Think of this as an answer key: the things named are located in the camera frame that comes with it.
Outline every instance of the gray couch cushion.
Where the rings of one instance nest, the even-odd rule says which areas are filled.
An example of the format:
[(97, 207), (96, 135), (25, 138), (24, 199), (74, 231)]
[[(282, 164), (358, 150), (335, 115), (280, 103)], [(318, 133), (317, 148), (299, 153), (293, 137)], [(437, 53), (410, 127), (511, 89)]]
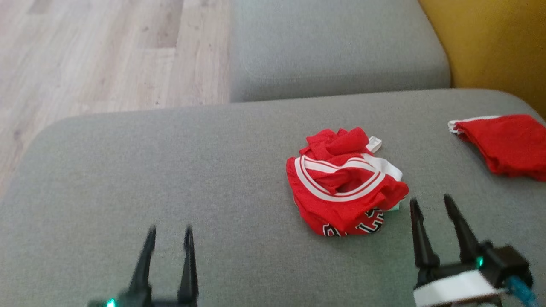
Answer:
[(449, 87), (417, 0), (235, 0), (232, 101)]
[(157, 224), (151, 282), (175, 296), (194, 227), (199, 306), (411, 306), (407, 205), (381, 232), (325, 238), (300, 218), (286, 159), (323, 128), (362, 127), (404, 172), (436, 252), (457, 260), (451, 193), (479, 239), (511, 243), (546, 299), (546, 188), (492, 175), (451, 119), (537, 114), (494, 91), (433, 90), (104, 114), (38, 135), (0, 204), (0, 306), (81, 306), (128, 285)]

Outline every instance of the clothing tag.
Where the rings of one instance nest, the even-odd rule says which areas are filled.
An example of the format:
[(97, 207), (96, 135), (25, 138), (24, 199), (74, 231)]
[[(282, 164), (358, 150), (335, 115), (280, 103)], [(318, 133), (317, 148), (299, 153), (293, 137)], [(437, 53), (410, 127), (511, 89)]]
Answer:
[(368, 139), (368, 145), (366, 145), (366, 149), (372, 152), (372, 154), (375, 154), (375, 152), (381, 148), (382, 141), (374, 136), (371, 136)]
[(475, 121), (475, 120), (491, 120), (491, 119), (497, 119), (501, 117), (500, 115), (490, 115), (490, 116), (478, 116), (478, 117), (471, 117), (469, 119), (465, 120), (452, 120), (447, 122), (447, 127), (449, 131), (453, 134), (463, 134), (462, 131), (459, 131), (457, 129), (457, 123), (461, 121)]

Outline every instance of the yellow cushion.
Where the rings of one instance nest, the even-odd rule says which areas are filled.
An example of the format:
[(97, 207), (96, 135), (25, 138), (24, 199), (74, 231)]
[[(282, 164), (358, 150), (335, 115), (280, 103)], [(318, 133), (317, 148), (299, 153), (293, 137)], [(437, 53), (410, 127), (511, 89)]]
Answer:
[(546, 1), (420, 0), (454, 87), (514, 94), (546, 118)]

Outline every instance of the folded red cloth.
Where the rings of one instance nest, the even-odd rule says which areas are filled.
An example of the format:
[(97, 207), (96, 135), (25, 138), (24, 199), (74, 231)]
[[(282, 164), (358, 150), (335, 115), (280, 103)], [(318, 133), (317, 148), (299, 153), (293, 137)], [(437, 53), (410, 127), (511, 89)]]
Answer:
[(376, 232), (389, 210), (408, 194), (402, 172), (373, 157), (361, 128), (327, 129), (307, 138), (301, 157), (286, 163), (301, 217), (317, 234)]
[(530, 115), (474, 117), (448, 126), (479, 148), (492, 173), (546, 181), (546, 128)]

